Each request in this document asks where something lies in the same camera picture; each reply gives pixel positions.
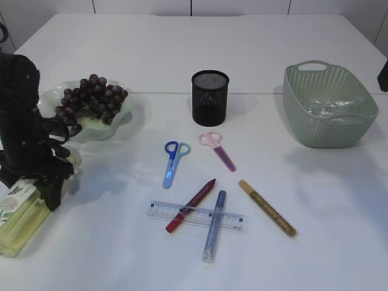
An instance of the bottle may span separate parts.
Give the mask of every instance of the bottle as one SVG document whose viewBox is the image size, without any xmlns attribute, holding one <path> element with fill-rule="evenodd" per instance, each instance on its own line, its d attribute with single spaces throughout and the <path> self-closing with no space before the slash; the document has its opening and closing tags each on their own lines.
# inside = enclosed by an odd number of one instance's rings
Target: bottle
<svg viewBox="0 0 388 291">
<path fill-rule="evenodd" d="M 70 149 L 67 158 L 76 172 L 81 157 L 76 150 Z M 66 184 L 73 177 L 64 181 L 62 195 L 66 192 Z M 4 195 L 0 195 L 0 255 L 15 257 L 27 241 L 38 230 L 51 211 L 41 199 L 39 190 L 34 186 L 35 179 L 20 179 Z"/>
</svg>

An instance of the bottle label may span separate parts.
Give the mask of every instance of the bottle label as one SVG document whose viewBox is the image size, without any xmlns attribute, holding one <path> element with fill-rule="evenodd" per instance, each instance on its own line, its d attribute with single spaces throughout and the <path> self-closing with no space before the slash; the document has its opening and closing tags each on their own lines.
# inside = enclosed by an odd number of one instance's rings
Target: bottle label
<svg viewBox="0 0 388 291">
<path fill-rule="evenodd" d="M 19 179 L 11 189 L 0 198 L 0 227 L 22 206 L 36 191 L 35 179 Z"/>
</svg>

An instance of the basket handle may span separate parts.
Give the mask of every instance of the basket handle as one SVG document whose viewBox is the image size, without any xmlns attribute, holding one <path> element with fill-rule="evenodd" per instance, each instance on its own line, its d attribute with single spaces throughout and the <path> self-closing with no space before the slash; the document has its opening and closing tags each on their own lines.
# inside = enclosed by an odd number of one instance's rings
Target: basket handle
<svg viewBox="0 0 388 291">
<path fill-rule="evenodd" d="M 323 69 L 323 70 L 315 70 L 315 71 L 325 71 L 325 70 L 327 70 L 327 68 L 333 66 L 332 64 L 329 64 L 329 63 L 327 63 L 327 62 L 319 61 L 319 60 L 313 59 L 313 60 L 311 60 L 311 61 L 301 62 L 300 64 L 295 65 L 295 67 L 297 67 L 299 71 L 305 71 L 305 70 L 301 70 L 300 67 L 301 67 L 302 65 L 308 65 L 308 64 L 319 64 L 319 65 L 324 65 L 324 66 L 326 66 L 326 68 Z"/>
</svg>

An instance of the ruler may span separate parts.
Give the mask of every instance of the ruler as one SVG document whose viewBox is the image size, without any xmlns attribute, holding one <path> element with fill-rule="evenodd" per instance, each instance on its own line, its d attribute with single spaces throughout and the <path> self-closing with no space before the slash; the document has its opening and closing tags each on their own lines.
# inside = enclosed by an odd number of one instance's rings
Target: ruler
<svg viewBox="0 0 388 291">
<path fill-rule="evenodd" d="M 192 211 L 185 215 L 183 223 L 194 224 L 197 226 L 210 226 L 214 210 L 202 209 L 197 207 L 189 207 L 179 204 L 171 204 L 160 201 L 151 201 L 147 209 L 147 217 L 171 221 L 183 208 L 191 209 Z M 245 229 L 246 219 L 243 215 L 217 212 L 222 215 L 220 229 L 242 233 Z"/>
</svg>

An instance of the purple grapes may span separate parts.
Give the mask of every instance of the purple grapes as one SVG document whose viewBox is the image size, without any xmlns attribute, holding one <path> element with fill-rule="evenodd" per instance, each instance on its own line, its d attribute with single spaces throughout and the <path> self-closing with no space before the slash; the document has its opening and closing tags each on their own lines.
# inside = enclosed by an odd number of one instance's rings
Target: purple grapes
<svg viewBox="0 0 388 291">
<path fill-rule="evenodd" d="M 104 124 L 110 125 L 127 96 L 127 90 L 118 85 L 107 85 L 105 77 L 91 74 L 89 79 L 83 78 L 79 81 L 79 88 L 64 89 L 62 106 L 55 107 L 55 113 L 64 122 L 73 123 L 70 136 L 74 136 L 82 130 L 76 120 L 80 109 L 86 106 L 97 118 L 101 118 Z"/>
</svg>

